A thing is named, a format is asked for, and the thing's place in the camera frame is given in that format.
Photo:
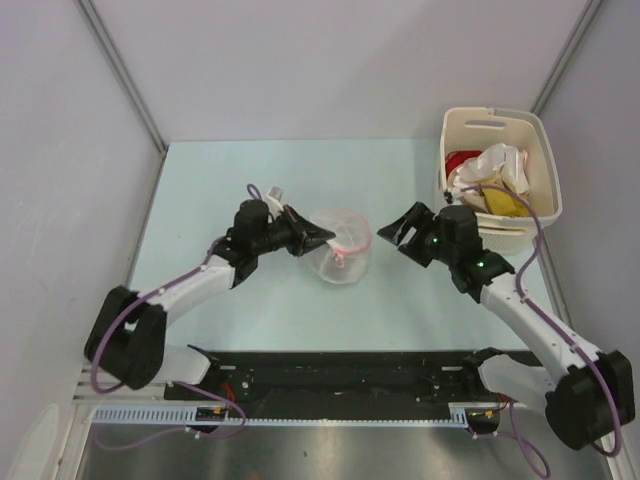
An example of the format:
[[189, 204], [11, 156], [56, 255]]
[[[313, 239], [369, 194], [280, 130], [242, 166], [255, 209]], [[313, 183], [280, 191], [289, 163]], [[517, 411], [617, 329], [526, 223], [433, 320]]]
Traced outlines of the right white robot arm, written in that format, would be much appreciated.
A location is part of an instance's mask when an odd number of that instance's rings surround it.
[[539, 361], [530, 367], [495, 349], [480, 351], [461, 376], [469, 399], [504, 394], [543, 415], [569, 448], [611, 435], [607, 456], [620, 452], [622, 428], [635, 418], [630, 361], [619, 351], [603, 352], [533, 301], [521, 273], [484, 247], [471, 209], [453, 205], [434, 213], [417, 202], [377, 234], [423, 267], [444, 264], [458, 291], [501, 319]]

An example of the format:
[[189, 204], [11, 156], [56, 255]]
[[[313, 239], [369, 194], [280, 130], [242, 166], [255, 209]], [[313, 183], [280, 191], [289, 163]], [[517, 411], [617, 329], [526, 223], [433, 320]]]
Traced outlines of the white mesh laundry bag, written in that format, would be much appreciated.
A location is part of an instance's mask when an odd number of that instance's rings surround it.
[[310, 269], [323, 281], [348, 285], [368, 270], [372, 233], [367, 219], [344, 208], [314, 212], [311, 222], [335, 234], [320, 248], [305, 256]]

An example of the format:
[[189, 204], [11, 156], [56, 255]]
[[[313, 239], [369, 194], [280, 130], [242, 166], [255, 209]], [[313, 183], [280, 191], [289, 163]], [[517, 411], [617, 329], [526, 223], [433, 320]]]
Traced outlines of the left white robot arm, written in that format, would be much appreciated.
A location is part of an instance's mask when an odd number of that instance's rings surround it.
[[214, 397], [220, 374], [212, 357], [195, 346], [169, 346], [168, 327], [206, 300], [243, 283], [260, 256], [285, 249], [302, 257], [326, 244], [334, 232], [292, 207], [244, 201], [226, 234], [187, 273], [147, 292], [117, 286], [105, 297], [84, 347], [90, 381], [99, 394], [123, 387], [140, 390], [153, 381], [186, 385], [197, 398]]

